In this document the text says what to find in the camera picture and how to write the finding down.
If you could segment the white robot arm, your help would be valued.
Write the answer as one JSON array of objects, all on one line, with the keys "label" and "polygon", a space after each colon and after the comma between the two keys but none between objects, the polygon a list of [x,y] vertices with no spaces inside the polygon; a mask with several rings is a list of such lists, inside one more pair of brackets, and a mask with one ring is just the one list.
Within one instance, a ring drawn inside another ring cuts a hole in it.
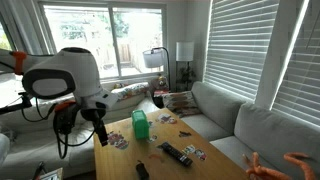
[{"label": "white robot arm", "polygon": [[84,119],[91,121],[102,146],[108,135],[102,121],[118,96],[101,85],[95,57],[80,47],[65,47],[54,55],[30,55],[0,50],[1,70],[22,75],[24,90],[39,99],[56,99],[72,93]]}]

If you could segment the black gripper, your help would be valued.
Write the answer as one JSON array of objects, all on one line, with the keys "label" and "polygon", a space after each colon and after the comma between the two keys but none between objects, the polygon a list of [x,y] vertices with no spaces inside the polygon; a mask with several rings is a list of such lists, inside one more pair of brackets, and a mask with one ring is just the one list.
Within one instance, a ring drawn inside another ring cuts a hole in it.
[{"label": "black gripper", "polygon": [[66,101],[58,104],[54,108],[54,112],[53,127],[56,133],[70,134],[75,126],[77,114],[81,113],[85,120],[93,123],[101,145],[108,144],[108,134],[102,121],[102,117],[105,115],[104,109],[82,109],[75,101]]}]

